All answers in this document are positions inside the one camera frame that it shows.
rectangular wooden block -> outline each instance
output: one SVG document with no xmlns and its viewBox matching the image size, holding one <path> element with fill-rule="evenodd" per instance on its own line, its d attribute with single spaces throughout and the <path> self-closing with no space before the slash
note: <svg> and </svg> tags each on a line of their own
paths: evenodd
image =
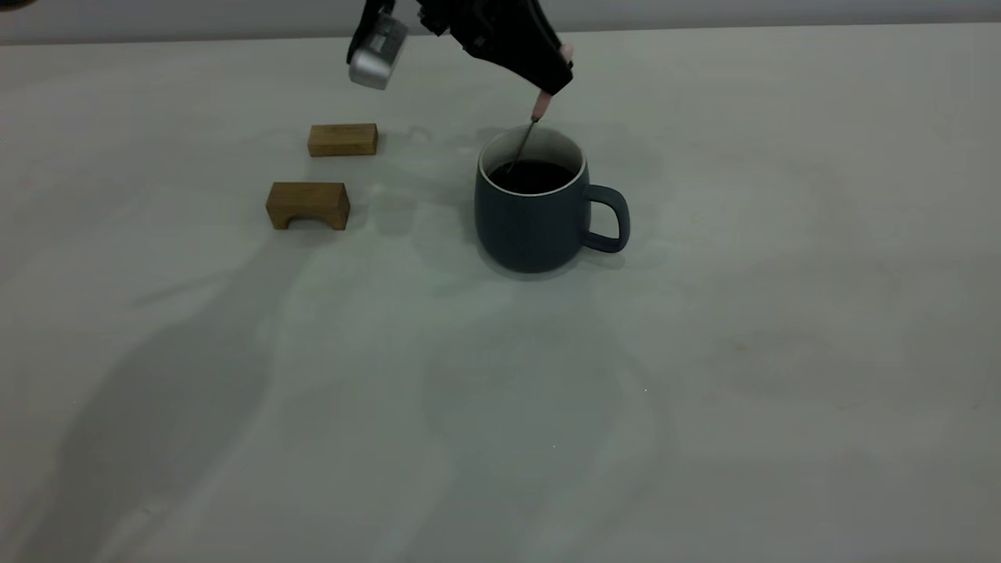
<svg viewBox="0 0 1001 563">
<path fill-rule="evenodd" d="M 351 202 L 342 183 L 274 182 L 267 196 L 267 214 L 274 228 L 284 230 L 295 217 L 319 218 L 337 230 L 347 228 Z"/>
<path fill-rule="evenodd" d="M 310 156 L 375 154 L 378 129 L 375 123 L 313 125 L 309 130 Z"/>
</svg>

mug rim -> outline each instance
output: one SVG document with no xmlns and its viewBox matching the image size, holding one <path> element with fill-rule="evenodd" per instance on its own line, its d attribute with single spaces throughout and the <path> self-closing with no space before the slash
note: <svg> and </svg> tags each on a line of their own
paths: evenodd
<svg viewBox="0 0 1001 563">
<path fill-rule="evenodd" d="M 567 140 L 569 140 L 574 145 L 574 148 L 576 148 L 578 150 L 578 152 L 581 153 L 581 168 L 577 171 L 577 174 L 574 175 L 574 179 L 570 180 L 565 185 L 562 185 L 562 186 L 560 186 L 560 187 L 558 187 L 556 189 L 552 189 L 550 191 L 546 191 L 544 193 L 518 193 L 517 191 L 511 191 L 509 189 L 505 189 L 505 188 L 500 187 L 499 185 L 493 183 L 493 180 L 490 179 L 489 174 L 487 174 L 486 170 L 483 169 L 483 157 L 486 156 L 486 152 L 489 151 L 489 149 L 494 144 L 496 144 L 496 142 L 499 141 L 503 137 L 506 137 L 506 136 L 508 136 L 510 134 L 513 134 L 513 133 L 517 132 L 517 131 L 524 131 L 524 130 L 528 129 L 529 127 L 531 127 L 531 125 L 522 125 L 520 127 L 515 127 L 514 129 L 508 129 L 506 131 L 502 131 L 502 132 L 493 135 L 493 138 L 491 138 L 486 143 L 486 146 L 484 146 L 483 149 L 479 151 L 479 159 L 478 159 L 478 162 L 477 162 L 477 168 L 479 169 L 479 175 L 482 176 L 483 179 L 486 180 L 486 183 L 490 184 L 490 186 L 493 187 L 493 189 L 496 189 L 497 191 L 503 191 L 503 192 L 505 192 L 505 193 L 507 193 L 509 195 L 515 195 L 517 197 L 544 197 L 546 195 L 553 195 L 554 193 L 558 193 L 560 191 L 563 191 L 563 190 L 567 189 L 568 187 L 570 187 L 570 186 L 574 185 L 575 183 L 577 183 L 577 180 L 581 179 L 581 176 L 584 175 L 584 171 L 588 169 L 588 155 L 585 154 L 584 149 L 581 148 L 581 145 L 578 144 L 578 142 L 576 140 L 570 138 L 570 136 L 567 135 L 566 133 L 564 133 L 563 131 L 560 131 L 558 129 L 554 129 L 553 127 L 547 127 L 546 125 L 538 125 L 538 124 L 536 125 L 536 129 L 539 129 L 539 130 L 544 130 L 545 129 L 547 131 L 551 131 L 551 132 L 557 133 L 559 135 L 563 135 L 564 137 L 567 138 Z"/>
</svg>

mug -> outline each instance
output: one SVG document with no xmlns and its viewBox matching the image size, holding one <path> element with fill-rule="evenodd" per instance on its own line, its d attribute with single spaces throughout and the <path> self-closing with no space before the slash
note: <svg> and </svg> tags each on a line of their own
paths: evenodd
<svg viewBox="0 0 1001 563">
<path fill-rule="evenodd" d="M 539 273 L 560 267 L 588 246 L 619 252 L 629 242 L 629 205 L 622 193 L 594 185 L 584 150 L 570 137 L 537 125 L 525 145 L 523 160 L 559 164 L 576 172 L 567 185 L 539 194 L 509 191 L 490 180 L 490 174 L 515 159 L 526 127 L 493 138 L 479 153 L 476 174 L 476 234 L 483 249 L 500 265 L 515 271 Z M 612 207 L 619 219 L 619 237 L 591 232 L 591 202 Z"/>
</svg>

dark liquid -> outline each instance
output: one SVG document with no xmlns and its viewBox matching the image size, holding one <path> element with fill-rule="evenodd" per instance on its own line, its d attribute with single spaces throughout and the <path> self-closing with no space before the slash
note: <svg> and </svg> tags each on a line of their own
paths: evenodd
<svg viewBox="0 0 1001 563">
<path fill-rule="evenodd" d="M 520 160 L 514 166 L 508 163 L 493 170 L 490 181 L 508 191 L 536 195 L 560 189 L 570 183 L 576 175 L 576 172 L 560 164 Z"/>
</svg>

gray wall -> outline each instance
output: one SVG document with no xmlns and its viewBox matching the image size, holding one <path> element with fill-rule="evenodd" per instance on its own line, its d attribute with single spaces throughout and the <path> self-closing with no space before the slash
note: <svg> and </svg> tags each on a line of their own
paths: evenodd
<svg viewBox="0 0 1001 563">
<path fill-rule="evenodd" d="M 563 31 L 1001 20 L 1001 0 L 541 0 Z M 363 0 L 38 0 L 0 43 L 349 34 Z M 416 24 L 417 4 L 397 12 Z"/>
</svg>

